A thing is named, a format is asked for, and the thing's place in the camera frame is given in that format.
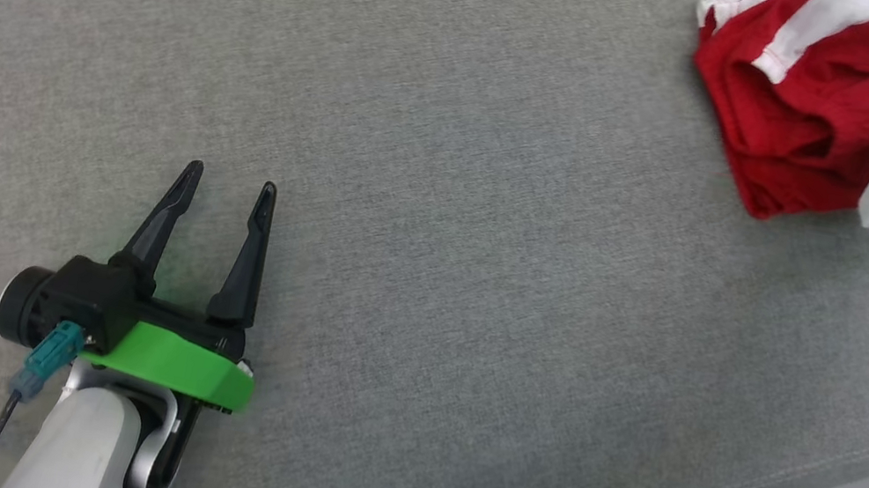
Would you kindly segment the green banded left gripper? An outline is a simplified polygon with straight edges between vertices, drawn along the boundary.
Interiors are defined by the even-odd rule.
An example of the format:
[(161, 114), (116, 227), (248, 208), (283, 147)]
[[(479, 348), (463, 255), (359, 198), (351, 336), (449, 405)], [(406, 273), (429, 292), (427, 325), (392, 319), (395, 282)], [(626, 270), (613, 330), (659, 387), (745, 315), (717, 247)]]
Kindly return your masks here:
[[(129, 269), (144, 298), (156, 291), (156, 270), (178, 219), (192, 203), (203, 175), (201, 160), (189, 161), (122, 250), (107, 264)], [(247, 221), (246, 242), (211, 296), (206, 317), (151, 301), (136, 310), (133, 329), (105, 353), (86, 346), (80, 357), (122, 375), (151, 382), (224, 412), (242, 410), (254, 391), (246, 361), (245, 329), (254, 324), (265, 255), (276, 204), (273, 182), (262, 185)]]

